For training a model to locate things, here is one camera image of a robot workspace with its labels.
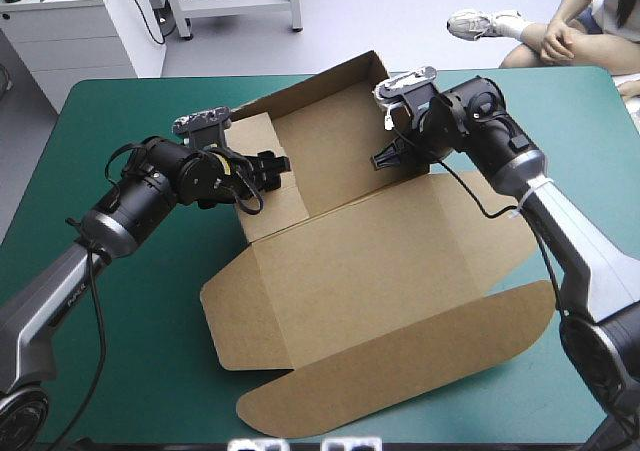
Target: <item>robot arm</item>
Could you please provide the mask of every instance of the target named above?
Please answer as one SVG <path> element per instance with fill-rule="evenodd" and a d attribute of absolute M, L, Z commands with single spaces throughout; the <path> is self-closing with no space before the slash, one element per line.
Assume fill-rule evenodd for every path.
<path fill-rule="evenodd" d="M 74 223 L 80 237 L 0 308 L 0 450 L 27 449 L 35 439 L 48 412 L 39 384 L 56 374 L 51 338 L 112 260 L 135 252 L 178 203 L 237 203 L 257 214 L 261 193 L 280 187 L 288 159 L 229 149 L 229 115 L 228 108 L 216 108 L 180 118 L 173 131 L 185 144 L 152 137 L 117 150 L 105 169 L 109 180 L 111 161 L 132 152 L 120 181 L 111 181 L 109 192 Z M 247 202 L 252 197 L 255 208 Z"/>
<path fill-rule="evenodd" d="M 476 77 L 441 93 L 435 74 L 422 68 L 376 88 L 387 128 L 397 122 L 401 131 L 372 158 L 374 167 L 429 166 L 464 152 L 497 193 L 519 201 L 564 271 L 556 290 L 563 348 L 609 416 L 589 446 L 637 440 L 640 261 L 623 254 L 547 177 L 545 155 L 507 113 L 495 83 Z"/>

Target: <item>green table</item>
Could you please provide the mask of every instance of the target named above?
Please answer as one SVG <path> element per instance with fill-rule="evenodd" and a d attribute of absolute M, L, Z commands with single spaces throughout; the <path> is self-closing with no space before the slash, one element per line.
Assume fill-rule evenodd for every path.
<path fill-rule="evenodd" d="M 441 89 L 474 76 L 440 74 Z M 596 68 L 486 70 L 509 110 L 543 149 L 550 175 L 627 253 L 640 256 L 640 139 L 608 75 Z M 64 224 L 107 190 L 112 150 L 170 136 L 173 119 L 236 106 L 304 76 L 87 81 L 76 86 L 0 248 L 0 303 L 75 238 Z M 451 162 L 472 169 L 466 158 Z M 96 442 L 225 442 L 255 436 L 235 415 L 240 395 L 274 372 L 228 372 L 216 358 L 198 293 L 246 245 L 231 207 L 176 208 L 134 256 L 100 278 L 109 356 L 99 389 L 72 436 Z M 490 252 L 491 243 L 487 243 Z M 494 291 L 545 277 L 538 255 Z M 516 359 L 362 419 L 333 435 L 395 442 L 577 442 L 602 419 L 564 356 L 557 321 Z M 50 441 L 94 372 L 97 338 L 89 299 L 54 340 L 59 369 L 46 384 Z"/>

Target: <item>cardboard box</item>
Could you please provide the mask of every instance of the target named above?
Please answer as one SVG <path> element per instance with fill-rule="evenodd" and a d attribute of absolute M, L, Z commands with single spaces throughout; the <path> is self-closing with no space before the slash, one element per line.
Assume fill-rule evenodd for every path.
<path fill-rule="evenodd" d="M 240 214 L 250 245 L 201 294 L 226 369 L 294 370 L 238 402 L 266 434 L 321 434 L 499 364 L 553 313 L 546 282 L 485 297 L 535 247 L 521 219 L 485 219 L 449 175 L 373 171 L 387 77 L 369 52 L 234 111 L 229 145 L 293 170 L 263 213 Z M 508 203 L 464 179 L 488 208 Z"/>

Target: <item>white sneaker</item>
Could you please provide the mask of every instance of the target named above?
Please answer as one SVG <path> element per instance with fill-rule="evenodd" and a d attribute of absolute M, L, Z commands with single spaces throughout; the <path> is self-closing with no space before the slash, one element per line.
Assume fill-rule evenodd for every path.
<path fill-rule="evenodd" d="M 475 9 L 462 9 L 447 20 L 447 29 L 456 38 L 466 41 L 477 41 L 480 38 L 497 38 L 502 34 L 498 30 L 497 20 L 503 16 L 521 18 L 514 9 L 498 11 L 497 13 L 483 13 Z"/>

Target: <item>white metal frame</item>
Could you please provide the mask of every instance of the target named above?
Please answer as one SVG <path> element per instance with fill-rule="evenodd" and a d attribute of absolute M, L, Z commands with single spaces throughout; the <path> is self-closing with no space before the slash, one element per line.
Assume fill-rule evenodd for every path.
<path fill-rule="evenodd" d="M 291 27 L 302 30 L 300 0 L 169 0 L 180 36 L 191 39 L 190 18 L 291 11 Z"/>

